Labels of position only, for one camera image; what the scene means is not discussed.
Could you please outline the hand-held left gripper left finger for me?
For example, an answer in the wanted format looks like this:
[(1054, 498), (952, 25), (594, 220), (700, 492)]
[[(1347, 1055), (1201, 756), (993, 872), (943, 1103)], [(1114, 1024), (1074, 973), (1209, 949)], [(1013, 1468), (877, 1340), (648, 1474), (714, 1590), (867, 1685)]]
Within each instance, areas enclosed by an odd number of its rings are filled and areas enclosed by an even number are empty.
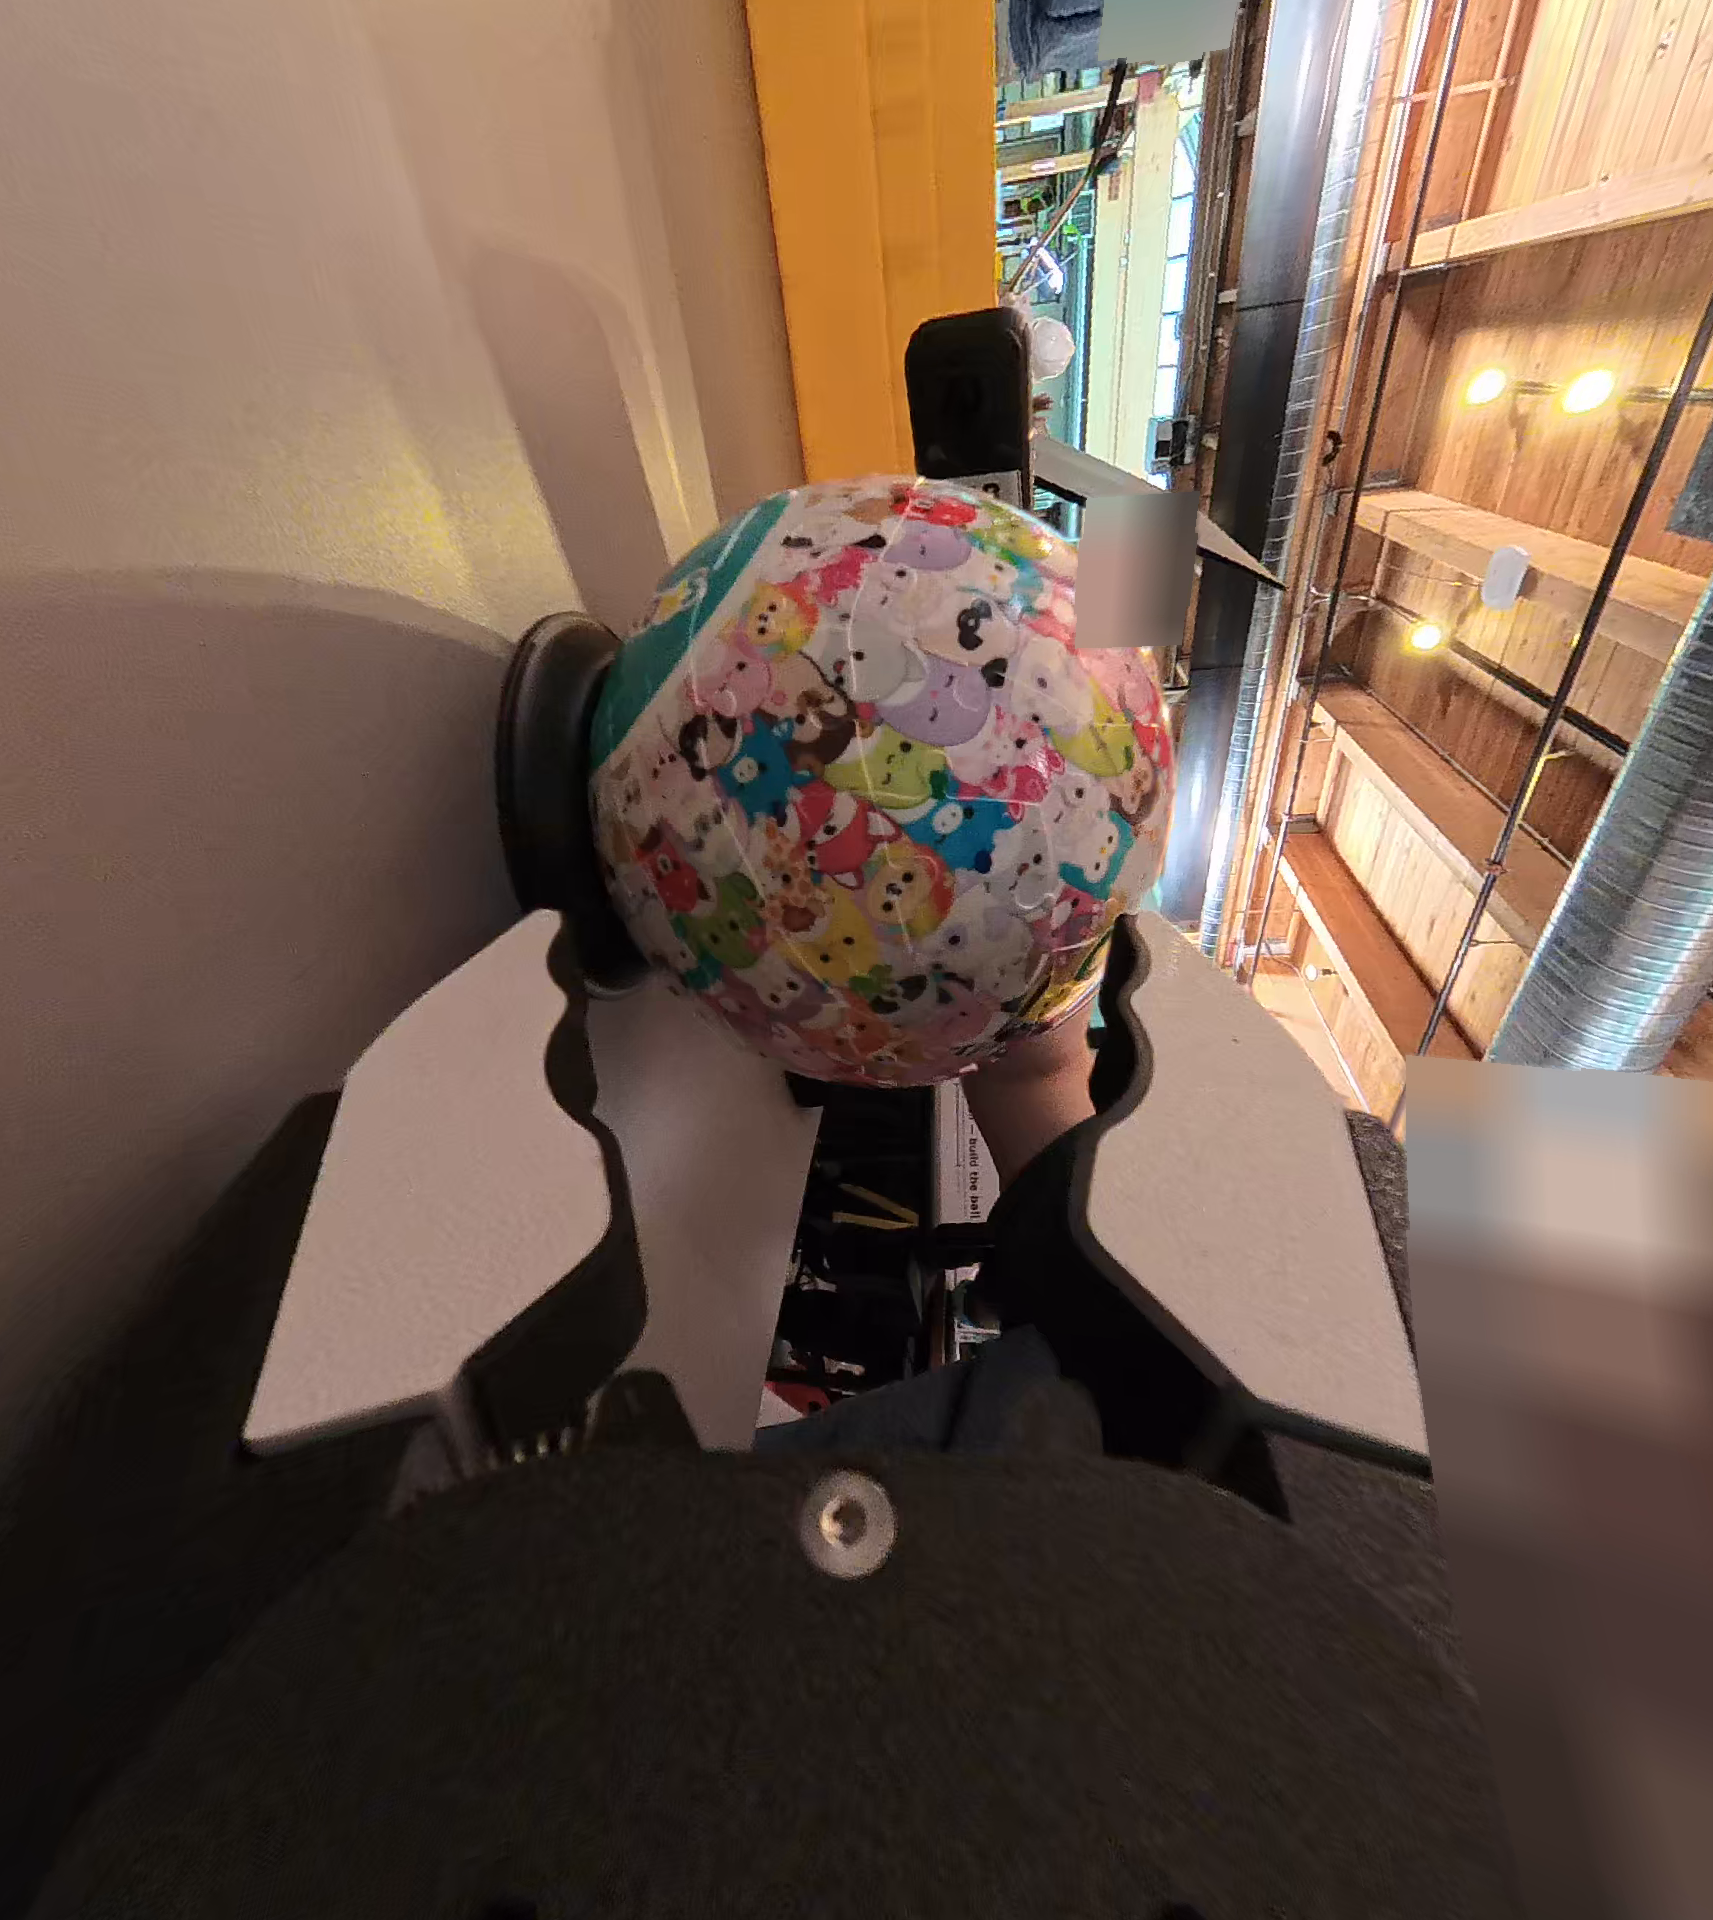
[(349, 1073), (244, 1419), (281, 1452), (430, 1422), (457, 1464), (576, 1425), (632, 1354), (646, 1282), (596, 1117), (589, 996), (536, 910)]

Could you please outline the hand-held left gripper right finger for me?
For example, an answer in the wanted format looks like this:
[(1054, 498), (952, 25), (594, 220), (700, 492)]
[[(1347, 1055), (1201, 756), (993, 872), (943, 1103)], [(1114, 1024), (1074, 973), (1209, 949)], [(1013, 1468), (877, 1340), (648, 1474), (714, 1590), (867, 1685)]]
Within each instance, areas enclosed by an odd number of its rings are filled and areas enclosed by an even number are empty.
[(1098, 1113), (988, 1222), (1114, 1458), (1257, 1481), (1274, 1438), (1430, 1478), (1412, 1344), (1347, 1108), (1174, 926), (1122, 919)]

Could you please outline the black round desk grommet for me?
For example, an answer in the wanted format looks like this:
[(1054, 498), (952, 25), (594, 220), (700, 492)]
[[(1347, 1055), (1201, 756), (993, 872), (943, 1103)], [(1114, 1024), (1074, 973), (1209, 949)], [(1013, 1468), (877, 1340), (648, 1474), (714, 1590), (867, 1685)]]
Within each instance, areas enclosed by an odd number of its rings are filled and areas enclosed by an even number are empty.
[(492, 725), (498, 842), (521, 917), (561, 917), (584, 988), (627, 996), (644, 959), (608, 896), (589, 806), (591, 728), (618, 636), (584, 613), (543, 616), (505, 668)]

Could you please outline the colourful cartoon puzzle ball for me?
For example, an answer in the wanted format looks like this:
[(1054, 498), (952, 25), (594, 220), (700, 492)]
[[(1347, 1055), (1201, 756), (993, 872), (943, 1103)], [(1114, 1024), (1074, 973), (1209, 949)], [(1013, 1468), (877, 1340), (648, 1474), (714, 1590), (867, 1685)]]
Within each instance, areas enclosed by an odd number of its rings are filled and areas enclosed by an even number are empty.
[(1084, 1023), (1148, 906), (1174, 742), (1079, 548), (960, 483), (771, 495), (623, 641), (589, 814), (644, 962), (812, 1082), (927, 1089)]

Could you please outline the white printed task note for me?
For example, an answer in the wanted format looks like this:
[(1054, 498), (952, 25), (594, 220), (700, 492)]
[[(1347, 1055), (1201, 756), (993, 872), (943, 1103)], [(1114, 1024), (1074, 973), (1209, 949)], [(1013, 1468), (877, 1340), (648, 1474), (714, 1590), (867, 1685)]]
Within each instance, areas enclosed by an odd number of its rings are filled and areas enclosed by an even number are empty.
[(987, 1222), (1001, 1183), (960, 1079), (935, 1090), (931, 1165), (936, 1222), (944, 1228)]

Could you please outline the person's blue jeans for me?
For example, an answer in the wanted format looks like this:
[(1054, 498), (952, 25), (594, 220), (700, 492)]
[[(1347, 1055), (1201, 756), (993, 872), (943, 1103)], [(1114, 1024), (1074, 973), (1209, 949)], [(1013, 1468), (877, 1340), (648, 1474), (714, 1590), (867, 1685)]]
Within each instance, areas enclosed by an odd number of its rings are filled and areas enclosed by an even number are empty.
[(1104, 1437), (1089, 1390), (1060, 1372), (1035, 1326), (1023, 1326), (917, 1378), (760, 1428), (752, 1451), (766, 1458), (1101, 1458)]

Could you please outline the grey flat display panel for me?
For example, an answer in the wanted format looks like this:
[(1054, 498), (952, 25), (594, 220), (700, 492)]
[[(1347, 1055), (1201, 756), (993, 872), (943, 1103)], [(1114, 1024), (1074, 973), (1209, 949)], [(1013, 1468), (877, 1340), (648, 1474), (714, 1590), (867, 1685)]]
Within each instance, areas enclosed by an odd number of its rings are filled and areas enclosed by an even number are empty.
[(1282, 579), (1265, 566), (1259, 557), (1244, 551), (1225, 535), (1204, 513), (1195, 491), (1164, 488), (1150, 479), (1116, 466), (1111, 461), (1084, 452), (1083, 449), (1062, 445), (1040, 435), (1031, 442), (1032, 483), (1057, 495), (1062, 501), (1086, 506), (1095, 501), (1159, 496), (1186, 502), (1191, 519), (1196, 523), (1196, 547), (1210, 565), (1231, 566), (1268, 589), (1280, 591)]

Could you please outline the yellow plastic bin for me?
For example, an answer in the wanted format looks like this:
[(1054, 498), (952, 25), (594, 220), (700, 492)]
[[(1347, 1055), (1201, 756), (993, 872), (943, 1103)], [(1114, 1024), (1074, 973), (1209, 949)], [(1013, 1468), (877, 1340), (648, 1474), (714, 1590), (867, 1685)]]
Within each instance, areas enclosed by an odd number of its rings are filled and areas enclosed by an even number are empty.
[(911, 472), (911, 337), (996, 299), (994, 4), (745, 15), (804, 477)]

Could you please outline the silver ribbed air duct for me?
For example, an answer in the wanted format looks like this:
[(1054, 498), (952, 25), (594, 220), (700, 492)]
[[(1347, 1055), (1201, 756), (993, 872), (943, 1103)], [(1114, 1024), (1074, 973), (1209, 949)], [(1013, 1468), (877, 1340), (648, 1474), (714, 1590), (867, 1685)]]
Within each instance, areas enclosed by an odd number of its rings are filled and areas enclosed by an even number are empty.
[(1274, 4), (1257, 112), (1251, 205), (1228, 353), (1217, 495), (1263, 577), (1231, 591), (1225, 762), (1203, 942), (1240, 946), (1238, 846), (1263, 708), (1315, 464), (1313, 430), (1341, 346), (1345, 266), (1380, 65), (1383, 4)]
[(1653, 1073), (1710, 987), (1713, 580), (1488, 1060)]

